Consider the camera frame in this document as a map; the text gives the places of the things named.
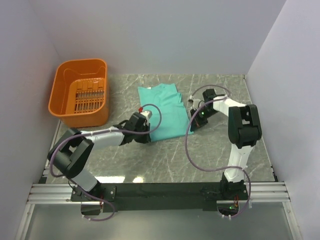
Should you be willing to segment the orange plastic basket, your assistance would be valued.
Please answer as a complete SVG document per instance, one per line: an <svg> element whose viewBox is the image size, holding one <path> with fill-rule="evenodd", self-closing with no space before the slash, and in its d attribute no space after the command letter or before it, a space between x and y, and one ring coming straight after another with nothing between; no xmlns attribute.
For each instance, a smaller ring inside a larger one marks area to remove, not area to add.
<svg viewBox="0 0 320 240"><path fill-rule="evenodd" d="M56 70L48 110L70 128L99 127L109 118L109 96L104 60L69 60Z"/></svg>

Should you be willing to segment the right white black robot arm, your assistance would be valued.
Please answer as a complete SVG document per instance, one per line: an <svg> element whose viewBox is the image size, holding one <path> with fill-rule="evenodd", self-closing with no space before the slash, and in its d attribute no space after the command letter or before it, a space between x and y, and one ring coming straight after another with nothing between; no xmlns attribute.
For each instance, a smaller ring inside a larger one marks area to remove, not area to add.
<svg viewBox="0 0 320 240"><path fill-rule="evenodd" d="M193 132L205 126L208 118L216 113L222 113L228 117L227 133L231 151L217 194L230 200L247 191L244 170L250 153L262 137L258 108L254 104L243 104L232 100L227 94L217 94L213 88L206 89L202 97L203 99L196 99L191 94L188 98L192 107L187 130Z"/></svg>

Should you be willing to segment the teal t shirt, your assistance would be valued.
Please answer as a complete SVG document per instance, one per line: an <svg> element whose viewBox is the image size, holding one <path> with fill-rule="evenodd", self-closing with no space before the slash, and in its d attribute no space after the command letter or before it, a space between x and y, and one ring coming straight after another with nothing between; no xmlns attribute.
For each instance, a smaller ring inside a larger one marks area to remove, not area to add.
<svg viewBox="0 0 320 240"><path fill-rule="evenodd" d="M139 87L140 105L150 110L150 133L152 142L164 141L184 136L190 123L187 109L182 102L182 94L174 83L161 83L155 87Z"/></svg>

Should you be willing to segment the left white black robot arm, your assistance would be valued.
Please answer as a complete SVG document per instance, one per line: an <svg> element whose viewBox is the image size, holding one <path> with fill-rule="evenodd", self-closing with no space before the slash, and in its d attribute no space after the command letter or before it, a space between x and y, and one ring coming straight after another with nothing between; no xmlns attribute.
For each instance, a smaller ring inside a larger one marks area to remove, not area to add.
<svg viewBox="0 0 320 240"><path fill-rule="evenodd" d="M66 177L82 188L82 195L88 201L101 198L104 193L101 183L85 169L92 150L122 146L132 141L149 143L151 116L150 110L135 112L128 120L100 131L69 128L47 155L50 172L53 173L53 167L56 167L61 177Z"/></svg>

